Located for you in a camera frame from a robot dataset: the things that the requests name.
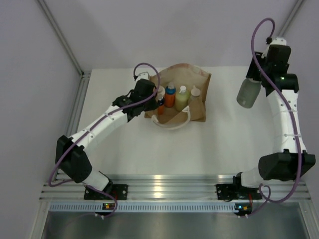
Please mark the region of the cream round-cap bottle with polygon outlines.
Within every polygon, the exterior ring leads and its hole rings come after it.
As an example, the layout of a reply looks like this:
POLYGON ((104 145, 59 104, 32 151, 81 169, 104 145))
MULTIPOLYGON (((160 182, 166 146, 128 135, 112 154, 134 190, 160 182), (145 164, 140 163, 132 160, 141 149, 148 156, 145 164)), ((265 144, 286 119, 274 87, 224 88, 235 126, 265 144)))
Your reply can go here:
POLYGON ((162 95, 164 97, 165 95, 165 88, 163 86, 159 86, 157 96, 162 95))

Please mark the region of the orange bottle blue cap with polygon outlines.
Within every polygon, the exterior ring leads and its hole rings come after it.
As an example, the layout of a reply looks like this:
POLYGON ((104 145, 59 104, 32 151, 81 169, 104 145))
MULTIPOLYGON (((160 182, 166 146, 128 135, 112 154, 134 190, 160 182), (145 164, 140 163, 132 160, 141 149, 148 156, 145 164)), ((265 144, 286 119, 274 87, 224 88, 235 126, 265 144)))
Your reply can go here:
POLYGON ((175 94, 176 88, 174 86, 174 83, 170 82, 165 88, 164 104, 166 107, 171 108, 174 106, 175 94))

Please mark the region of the yellow-green pump bottle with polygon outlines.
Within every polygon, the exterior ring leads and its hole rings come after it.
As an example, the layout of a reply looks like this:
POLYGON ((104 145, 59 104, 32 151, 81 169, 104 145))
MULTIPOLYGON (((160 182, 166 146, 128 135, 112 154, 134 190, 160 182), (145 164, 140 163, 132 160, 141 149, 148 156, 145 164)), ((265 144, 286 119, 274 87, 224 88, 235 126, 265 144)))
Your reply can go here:
POLYGON ((189 92, 186 86, 181 86, 175 96, 175 109, 182 111, 188 105, 189 92))

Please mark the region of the grey-green spray bottle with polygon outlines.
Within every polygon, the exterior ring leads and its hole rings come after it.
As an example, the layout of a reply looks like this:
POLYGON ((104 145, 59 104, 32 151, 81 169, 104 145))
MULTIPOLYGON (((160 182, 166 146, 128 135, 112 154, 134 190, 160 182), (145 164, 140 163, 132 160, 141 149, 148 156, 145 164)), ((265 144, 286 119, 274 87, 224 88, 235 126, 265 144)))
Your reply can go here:
POLYGON ((261 90, 261 82, 255 81, 251 78, 246 78, 239 89, 236 97, 237 103, 246 108, 252 108, 261 90))

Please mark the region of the brown canvas tote bag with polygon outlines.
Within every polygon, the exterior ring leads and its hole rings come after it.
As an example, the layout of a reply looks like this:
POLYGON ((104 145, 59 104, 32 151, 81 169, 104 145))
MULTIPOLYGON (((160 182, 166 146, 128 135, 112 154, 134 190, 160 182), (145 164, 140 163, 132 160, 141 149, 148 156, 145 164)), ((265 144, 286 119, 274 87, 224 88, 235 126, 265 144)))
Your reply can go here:
POLYGON ((188 92, 197 88, 200 90, 200 94, 193 100, 187 100, 187 105, 181 111, 175 107, 165 107, 161 115, 158 114, 157 110, 146 112, 146 119, 150 119, 155 125, 168 130, 184 127, 191 121, 206 121, 205 101, 211 78, 210 73, 198 66, 179 63, 161 70, 159 76, 162 87, 166 87, 172 82, 177 90, 184 85, 188 92))

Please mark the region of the beige pump bottle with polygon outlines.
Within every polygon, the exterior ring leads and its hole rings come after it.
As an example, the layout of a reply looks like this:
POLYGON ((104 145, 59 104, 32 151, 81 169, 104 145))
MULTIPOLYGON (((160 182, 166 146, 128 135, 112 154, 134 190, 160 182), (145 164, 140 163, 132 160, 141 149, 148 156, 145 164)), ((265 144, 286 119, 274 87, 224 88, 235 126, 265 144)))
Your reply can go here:
POLYGON ((194 85, 192 90, 190 91, 190 97, 188 99, 188 102, 190 103, 194 101, 200 96, 200 94, 201 94, 201 90, 194 85))

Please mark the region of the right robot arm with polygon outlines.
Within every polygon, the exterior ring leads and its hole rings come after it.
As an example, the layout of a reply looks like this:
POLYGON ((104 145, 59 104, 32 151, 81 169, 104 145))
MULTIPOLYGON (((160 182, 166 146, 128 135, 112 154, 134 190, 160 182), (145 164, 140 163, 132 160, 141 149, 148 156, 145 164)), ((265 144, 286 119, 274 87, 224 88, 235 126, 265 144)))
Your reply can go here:
POLYGON ((290 54, 291 48, 284 42, 271 43, 264 53, 257 52, 256 58, 266 76, 256 62, 251 61, 238 92, 237 103, 250 109, 264 88, 275 129, 273 152, 262 156, 257 167, 240 172, 240 181, 232 185, 232 192, 238 198, 245 197, 250 188, 259 186, 263 181, 295 180, 299 162, 302 175, 316 162, 315 156, 307 152, 300 132, 297 109, 299 83, 295 74, 288 73, 290 54))

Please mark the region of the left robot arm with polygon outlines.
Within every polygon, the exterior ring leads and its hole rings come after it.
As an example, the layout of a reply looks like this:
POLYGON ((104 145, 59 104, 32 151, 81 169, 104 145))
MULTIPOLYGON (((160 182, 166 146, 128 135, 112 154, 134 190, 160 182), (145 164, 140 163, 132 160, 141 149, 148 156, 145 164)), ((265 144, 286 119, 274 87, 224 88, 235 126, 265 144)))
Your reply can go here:
POLYGON ((128 123, 142 112, 155 110, 156 85, 139 79, 128 94, 117 97, 107 110, 90 125, 70 137, 57 141, 56 164, 72 181, 95 188, 102 199, 112 195, 112 181, 93 168, 89 155, 114 130, 128 123))

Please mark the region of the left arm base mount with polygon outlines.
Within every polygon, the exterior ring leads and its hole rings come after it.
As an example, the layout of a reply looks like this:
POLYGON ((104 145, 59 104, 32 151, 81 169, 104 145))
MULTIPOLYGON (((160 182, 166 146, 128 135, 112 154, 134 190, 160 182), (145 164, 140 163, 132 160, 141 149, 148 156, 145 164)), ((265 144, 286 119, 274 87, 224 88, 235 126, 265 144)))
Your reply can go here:
POLYGON ((129 186, 127 184, 113 184, 110 190, 98 192, 88 186, 85 187, 84 200, 111 200, 106 194, 116 200, 127 200, 129 186))

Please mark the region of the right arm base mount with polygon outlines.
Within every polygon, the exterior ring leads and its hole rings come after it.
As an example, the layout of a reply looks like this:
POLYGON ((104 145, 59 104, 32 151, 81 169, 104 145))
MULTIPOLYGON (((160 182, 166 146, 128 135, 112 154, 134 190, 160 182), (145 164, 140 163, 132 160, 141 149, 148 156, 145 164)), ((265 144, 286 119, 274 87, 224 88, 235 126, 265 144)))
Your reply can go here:
POLYGON ((234 184, 216 184, 217 199, 223 201, 232 200, 261 200, 262 196, 257 188, 247 188, 234 184))

